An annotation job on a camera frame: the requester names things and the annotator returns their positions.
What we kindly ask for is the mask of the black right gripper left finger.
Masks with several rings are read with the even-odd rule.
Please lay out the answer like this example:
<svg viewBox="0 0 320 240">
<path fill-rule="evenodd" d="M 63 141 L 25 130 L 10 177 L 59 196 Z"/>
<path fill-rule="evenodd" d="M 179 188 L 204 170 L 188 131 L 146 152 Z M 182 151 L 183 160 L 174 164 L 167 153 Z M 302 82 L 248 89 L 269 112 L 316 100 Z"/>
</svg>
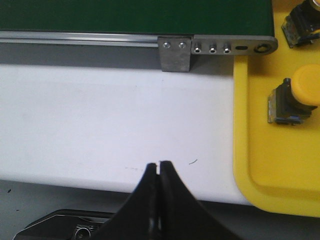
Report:
<svg viewBox="0 0 320 240">
<path fill-rule="evenodd" d="M 94 234 L 96 240 L 158 240 L 157 165 L 149 163 L 125 204 Z"/>
</svg>

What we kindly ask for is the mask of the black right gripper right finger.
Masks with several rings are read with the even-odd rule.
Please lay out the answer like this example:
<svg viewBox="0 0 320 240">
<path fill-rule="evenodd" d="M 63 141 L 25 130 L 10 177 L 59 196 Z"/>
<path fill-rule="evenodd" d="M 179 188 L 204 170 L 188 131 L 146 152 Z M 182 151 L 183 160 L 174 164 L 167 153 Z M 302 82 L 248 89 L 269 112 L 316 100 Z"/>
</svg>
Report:
<svg viewBox="0 0 320 240">
<path fill-rule="evenodd" d="M 164 240 L 239 240 L 217 221 L 185 186 L 172 162 L 159 170 L 161 233 Z"/>
</svg>

